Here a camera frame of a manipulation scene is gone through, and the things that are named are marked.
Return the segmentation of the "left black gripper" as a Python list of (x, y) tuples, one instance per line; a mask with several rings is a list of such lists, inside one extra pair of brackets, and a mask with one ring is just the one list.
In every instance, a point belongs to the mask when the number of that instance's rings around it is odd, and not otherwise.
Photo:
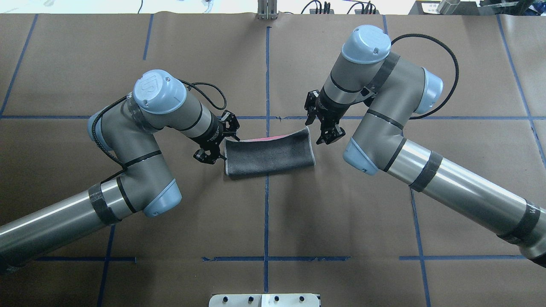
[(220, 143), (227, 137), (239, 142), (240, 138), (237, 136), (239, 128), (236, 115), (228, 110), (224, 110), (220, 120), (213, 117), (206, 132), (200, 137), (200, 149), (194, 153), (194, 159), (208, 165), (214, 165), (217, 159), (226, 161), (226, 156), (220, 152)]

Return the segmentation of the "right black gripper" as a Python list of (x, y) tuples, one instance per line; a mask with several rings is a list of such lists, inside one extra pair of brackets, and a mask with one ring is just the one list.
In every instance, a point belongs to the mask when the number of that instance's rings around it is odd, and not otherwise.
[(320, 121), (320, 137), (316, 145), (329, 145), (346, 135), (345, 130), (338, 125), (346, 112), (346, 105), (333, 101), (325, 92), (312, 90), (306, 95), (304, 109), (307, 111), (306, 126), (312, 125), (316, 118)]

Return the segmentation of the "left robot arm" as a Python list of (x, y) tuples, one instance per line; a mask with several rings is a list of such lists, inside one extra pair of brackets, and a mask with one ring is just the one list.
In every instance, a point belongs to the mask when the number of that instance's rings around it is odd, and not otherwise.
[(87, 191), (1, 227), (1, 274), (15, 272), (38, 257), (115, 225), (137, 212), (156, 217), (181, 202), (181, 192), (154, 134), (169, 127), (199, 145), (194, 158), (209, 165), (226, 137), (238, 140), (234, 113), (217, 117), (191, 93), (198, 83), (164, 70), (149, 70), (133, 91), (90, 117), (87, 130), (121, 171)]

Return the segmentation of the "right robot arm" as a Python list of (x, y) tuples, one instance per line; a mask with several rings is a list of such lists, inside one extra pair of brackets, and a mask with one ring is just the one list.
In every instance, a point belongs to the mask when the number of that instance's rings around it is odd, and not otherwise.
[(344, 137), (341, 118), (368, 93), (367, 111), (343, 153), (349, 165), (368, 175), (384, 171), (396, 177), (545, 266), (543, 208), (404, 136), (411, 116), (427, 113), (437, 102), (443, 81), (391, 47), (390, 37), (376, 26), (353, 29), (322, 88), (306, 98), (305, 124), (320, 122), (317, 144)]

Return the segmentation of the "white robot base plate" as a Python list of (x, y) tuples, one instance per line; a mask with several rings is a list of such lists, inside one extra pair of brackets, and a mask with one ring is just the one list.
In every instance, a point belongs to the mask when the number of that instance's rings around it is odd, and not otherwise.
[(209, 307), (320, 307), (320, 296), (313, 293), (264, 293), (213, 295)]

